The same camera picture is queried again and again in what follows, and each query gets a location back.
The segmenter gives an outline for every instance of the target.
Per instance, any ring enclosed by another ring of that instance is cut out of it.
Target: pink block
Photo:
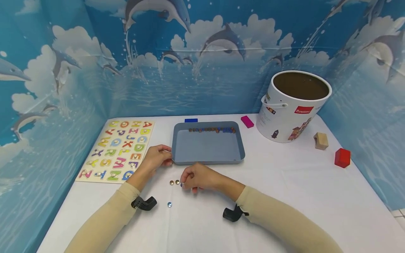
[[[254,126],[253,122],[249,119],[248,116],[241,117],[242,122],[245,124],[247,128],[251,128]]]

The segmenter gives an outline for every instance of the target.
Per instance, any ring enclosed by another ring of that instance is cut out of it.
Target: alphabet puzzle board
[[[139,167],[155,122],[109,119],[77,175],[76,181],[125,182]]]

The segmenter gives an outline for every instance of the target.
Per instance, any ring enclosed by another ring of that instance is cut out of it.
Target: bucket handle
[[[271,108],[286,108],[288,106],[288,104],[284,103],[284,104],[267,104],[264,102],[264,98],[266,97],[266,95],[264,95],[262,97],[262,104],[266,107],[271,107]]]

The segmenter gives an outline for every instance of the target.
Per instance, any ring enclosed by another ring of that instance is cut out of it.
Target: beige sleeve
[[[236,203],[246,218],[273,232],[298,253],[343,253],[322,228],[291,206],[246,186]]]
[[[114,195],[78,230],[65,253],[105,252],[121,229],[128,224],[137,208],[131,202],[140,192],[123,183]]]

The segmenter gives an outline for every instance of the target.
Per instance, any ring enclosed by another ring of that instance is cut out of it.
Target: blue backdrop
[[[106,119],[256,113],[289,69],[331,83],[320,116],[405,208],[404,1],[143,1],[0,2],[0,252],[38,248]]]

